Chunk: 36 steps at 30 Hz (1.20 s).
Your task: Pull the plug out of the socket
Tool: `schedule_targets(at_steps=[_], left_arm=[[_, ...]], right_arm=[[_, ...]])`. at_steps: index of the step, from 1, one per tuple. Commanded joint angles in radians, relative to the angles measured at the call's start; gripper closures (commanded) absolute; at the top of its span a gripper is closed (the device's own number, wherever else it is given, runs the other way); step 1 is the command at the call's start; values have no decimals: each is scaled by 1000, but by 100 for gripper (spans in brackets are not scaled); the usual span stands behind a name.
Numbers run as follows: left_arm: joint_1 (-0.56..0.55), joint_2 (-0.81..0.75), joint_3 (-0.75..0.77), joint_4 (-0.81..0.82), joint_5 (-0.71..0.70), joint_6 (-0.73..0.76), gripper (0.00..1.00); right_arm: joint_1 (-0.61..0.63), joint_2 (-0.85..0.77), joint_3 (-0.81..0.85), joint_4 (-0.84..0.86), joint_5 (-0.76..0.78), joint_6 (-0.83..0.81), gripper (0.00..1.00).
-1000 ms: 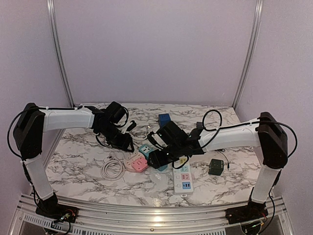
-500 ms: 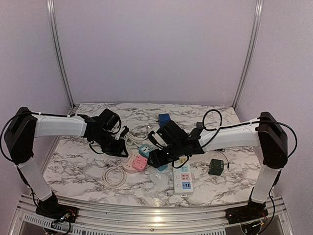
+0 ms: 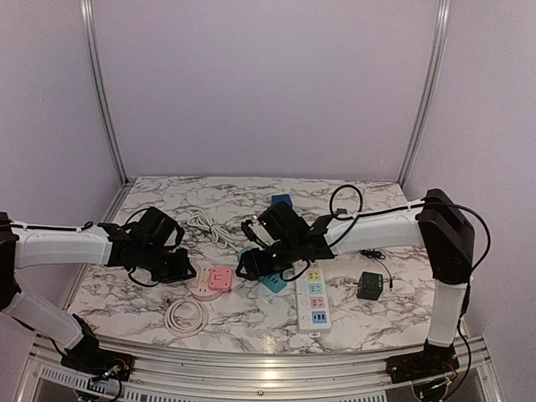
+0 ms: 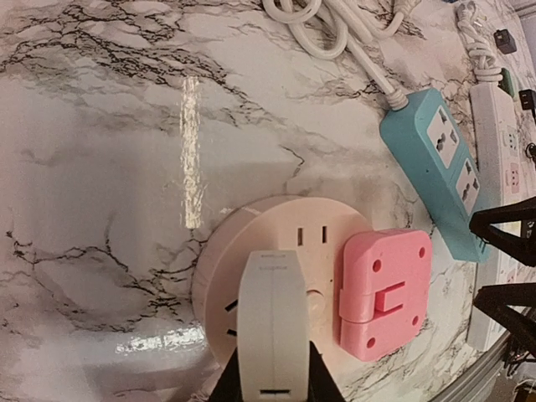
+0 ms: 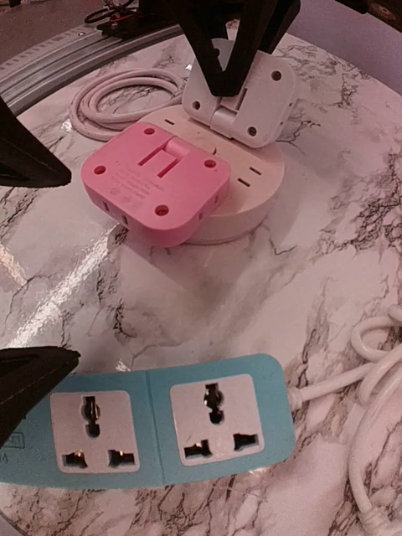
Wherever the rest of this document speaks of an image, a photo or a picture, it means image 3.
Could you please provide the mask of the teal power strip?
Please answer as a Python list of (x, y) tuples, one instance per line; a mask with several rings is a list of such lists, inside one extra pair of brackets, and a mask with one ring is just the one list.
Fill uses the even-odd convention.
[[(237, 261), (239, 264), (240, 264), (241, 256), (245, 252), (251, 249), (252, 247), (245, 247), (239, 251), (237, 255)], [(270, 290), (274, 294), (280, 293), (287, 287), (286, 282), (281, 280), (281, 278), (278, 275), (262, 276), (261, 278), (258, 279), (258, 282), (261, 283), (263, 286), (265, 286), (268, 290)]]

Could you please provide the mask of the pink square plug adapter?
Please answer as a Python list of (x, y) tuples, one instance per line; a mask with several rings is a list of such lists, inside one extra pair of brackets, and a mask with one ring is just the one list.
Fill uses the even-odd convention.
[(230, 268), (214, 267), (210, 270), (209, 289), (228, 292), (231, 290), (233, 271)]

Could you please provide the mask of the white long power strip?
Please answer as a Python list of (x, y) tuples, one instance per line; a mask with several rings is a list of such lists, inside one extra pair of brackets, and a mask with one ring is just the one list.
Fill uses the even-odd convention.
[(329, 332), (332, 321), (322, 268), (311, 263), (294, 283), (298, 332), (311, 338)]

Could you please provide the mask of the blue cube socket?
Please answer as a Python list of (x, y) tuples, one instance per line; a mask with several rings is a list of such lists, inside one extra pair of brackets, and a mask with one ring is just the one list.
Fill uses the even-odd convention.
[(292, 207), (293, 203), (291, 201), (291, 196), (288, 193), (276, 194), (271, 196), (271, 204), (276, 205), (279, 203), (285, 203), (288, 206)]

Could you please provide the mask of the dark green cube socket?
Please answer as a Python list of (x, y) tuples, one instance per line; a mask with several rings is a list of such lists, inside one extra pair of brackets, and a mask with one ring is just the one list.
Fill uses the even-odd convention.
[(384, 289), (384, 279), (379, 273), (364, 271), (358, 281), (357, 298), (377, 301)]

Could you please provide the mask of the pink round power strip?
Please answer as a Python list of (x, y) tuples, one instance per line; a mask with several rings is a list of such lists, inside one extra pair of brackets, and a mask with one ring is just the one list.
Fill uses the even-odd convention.
[(222, 295), (221, 291), (215, 291), (209, 288), (211, 269), (203, 267), (198, 270), (197, 284), (189, 286), (190, 295), (192, 298), (200, 302), (211, 302)]

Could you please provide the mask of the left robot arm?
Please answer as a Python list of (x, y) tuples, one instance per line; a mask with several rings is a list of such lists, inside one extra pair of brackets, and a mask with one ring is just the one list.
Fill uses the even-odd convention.
[(181, 247), (184, 231), (160, 209), (142, 210), (123, 225), (88, 222), (82, 226), (27, 224), (1, 215), (1, 312), (64, 348), (66, 359), (89, 373), (106, 365), (106, 351), (90, 327), (41, 296), (24, 291), (15, 272), (41, 265), (102, 265), (149, 273), (156, 284), (197, 275)]

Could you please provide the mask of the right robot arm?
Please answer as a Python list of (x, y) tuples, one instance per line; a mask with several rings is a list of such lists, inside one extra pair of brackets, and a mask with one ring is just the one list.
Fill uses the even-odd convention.
[(282, 273), (299, 260), (331, 260), (368, 249), (425, 248), (435, 295), (425, 349), (416, 354), (415, 368), (423, 375), (432, 375), (447, 361), (446, 348), (456, 336), (474, 271), (475, 230), (465, 214), (462, 206), (438, 188), (403, 206), (349, 218), (338, 210), (316, 218), (312, 224), (280, 202), (257, 219), (272, 244), (258, 239), (251, 221), (242, 223), (243, 233), (257, 246), (240, 256), (235, 273), (255, 281)]

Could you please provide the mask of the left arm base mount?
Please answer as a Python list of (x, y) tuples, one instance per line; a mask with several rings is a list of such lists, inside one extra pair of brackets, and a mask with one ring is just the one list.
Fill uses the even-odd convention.
[(69, 369), (91, 374), (95, 381), (109, 378), (127, 381), (130, 378), (134, 357), (127, 353), (119, 353), (98, 348), (88, 353), (65, 352), (61, 364)]

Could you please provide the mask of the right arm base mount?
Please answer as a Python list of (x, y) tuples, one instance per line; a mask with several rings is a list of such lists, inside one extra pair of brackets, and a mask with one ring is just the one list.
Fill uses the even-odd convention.
[(386, 373), (393, 384), (426, 379), (436, 375), (457, 371), (460, 367), (456, 355), (425, 355), (423, 352), (409, 353), (388, 358)]

